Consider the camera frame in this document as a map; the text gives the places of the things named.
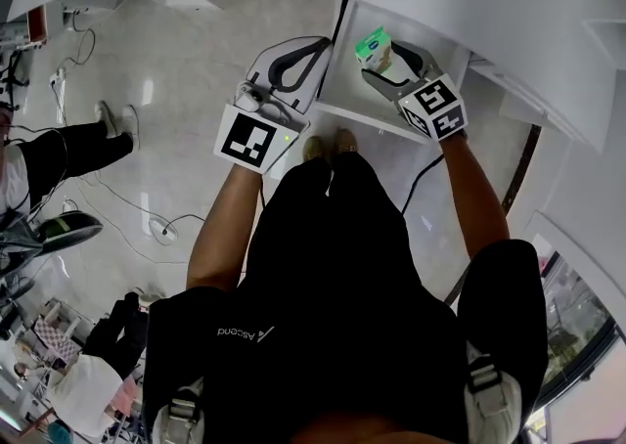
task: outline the tiled floor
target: tiled floor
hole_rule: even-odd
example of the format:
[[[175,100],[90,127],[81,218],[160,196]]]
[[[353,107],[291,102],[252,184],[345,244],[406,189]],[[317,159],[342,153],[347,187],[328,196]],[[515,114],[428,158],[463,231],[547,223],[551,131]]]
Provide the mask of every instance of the tiled floor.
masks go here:
[[[118,115],[124,104],[135,105],[142,149],[104,169],[102,180],[165,218],[184,213],[205,216],[230,168],[212,154],[224,103],[262,49],[300,35],[331,35],[334,5],[335,0],[237,0],[208,22],[145,0],[128,0],[95,27],[98,41],[89,62],[68,74],[67,121],[92,121],[94,103],[101,99]],[[77,23],[82,27],[88,21],[78,17]],[[35,53],[26,105],[16,123],[58,125],[48,81],[59,62],[75,54],[79,38],[67,32]],[[469,73],[463,91],[469,142],[502,197],[529,126],[497,115],[502,93],[486,79]],[[324,134],[340,124],[352,128],[363,155],[400,206],[417,172],[438,154],[338,117],[318,114],[313,121],[312,130]],[[288,163],[295,163],[298,156],[294,147]],[[417,268],[426,286],[441,297],[467,264],[446,175],[444,165],[430,171],[407,212]],[[276,181],[267,178],[266,198],[275,188]],[[164,247],[150,235],[147,217],[99,185],[93,174],[86,181],[67,181],[44,213],[59,213],[64,199],[94,213],[105,229],[91,241],[44,260],[31,299],[54,294],[98,319],[133,286],[154,285],[168,294],[183,289],[199,221],[178,222],[178,241]],[[30,272],[44,261],[35,260]]]

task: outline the small carton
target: small carton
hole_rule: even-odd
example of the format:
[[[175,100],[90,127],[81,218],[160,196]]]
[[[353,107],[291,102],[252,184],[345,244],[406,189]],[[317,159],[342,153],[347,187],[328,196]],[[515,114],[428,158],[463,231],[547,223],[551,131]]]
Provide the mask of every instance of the small carton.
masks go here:
[[[391,66],[391,38],[381,26],[359,41],[355,52],[361,68],[383,73]]]

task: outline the shoe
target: shoe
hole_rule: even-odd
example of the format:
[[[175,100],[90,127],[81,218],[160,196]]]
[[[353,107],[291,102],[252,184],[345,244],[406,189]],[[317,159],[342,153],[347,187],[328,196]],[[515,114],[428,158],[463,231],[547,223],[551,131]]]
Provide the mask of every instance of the shoe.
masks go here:
[[[139,296],[139,310],[142,312],[148,312],[150,305],[152,305],[155,301],[159,301],[164,298],[165,296],[161,294],[142,294]]]
[[[306,162],[317,157],[324,158],[324,142],[319,136],[311,136],[302,147],[302,160]]]
[[[96,121],[104,122],[107,125],[107,138],[115,138],[117,136],[117,128],[113,124],[113,115],[109,110],[109,106],[105,102],[100,101],[96,104],[94,112],[96,113]]]
[[[336,131],[334,152],[335,155],[343,154],[344,152],[359,152],[356,138],[350,130],[339,128]]]
[[[133,152],[139,150],[139,117],[132,105],[126,105],[121,110],[121,129],[133,139]]]

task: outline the black t-shirt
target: black t-shirt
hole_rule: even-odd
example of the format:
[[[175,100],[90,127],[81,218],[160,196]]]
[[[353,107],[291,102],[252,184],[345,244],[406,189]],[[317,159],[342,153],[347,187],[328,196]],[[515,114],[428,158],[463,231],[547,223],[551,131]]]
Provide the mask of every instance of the black t-shirt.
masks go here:
[[[151,307],[148,427],[176,388],[204,376],[207,443],[289,442],[334,410],[379,414],[408,430],[466,442],[468,337],[517,377],[524,411],[532,408],[547,354],[530,244],[492,244],[475,257],[460,319],[419,280],[300,289],[293,279],[285,293],[190,289]],[[522,361],[524,351],[530,355]]]

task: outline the person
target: person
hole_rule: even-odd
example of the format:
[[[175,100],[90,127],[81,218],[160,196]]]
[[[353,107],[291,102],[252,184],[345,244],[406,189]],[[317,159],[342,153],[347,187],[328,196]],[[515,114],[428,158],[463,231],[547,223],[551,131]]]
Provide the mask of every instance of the person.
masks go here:
[[[97,171],[139,149],[139,121],[131,106],[122,110],[121,132],[105,102],[96,122],[56,128],[34,140],[4,146],[13,115],[0,113],[0,213],[29,214],[66,178]]]
[[[144,419],[154,439],[167,439],[163,408],[187,386],[200,397],[203,442],[469,442],[469,344],[516,380],[521,416],[509,424],[519,432],[548,362],[537,254],[510,240],[464,136],[441,148],[470,258],[458,316],[422,286],[405,220],[349,131],[337,132],[331,164],[320,138],[306,142],[260,215],[240,284],[261,176],[232,167],[187,290],[151,309]]]
[[[98,437],[114,423],[112,400],[146,347],[147,307],[158,299],[132,291],[118,300],[87,337],[78,357],[53,371],[47,397],[72,430]],[[118,339],[122,330],[124,335]]]

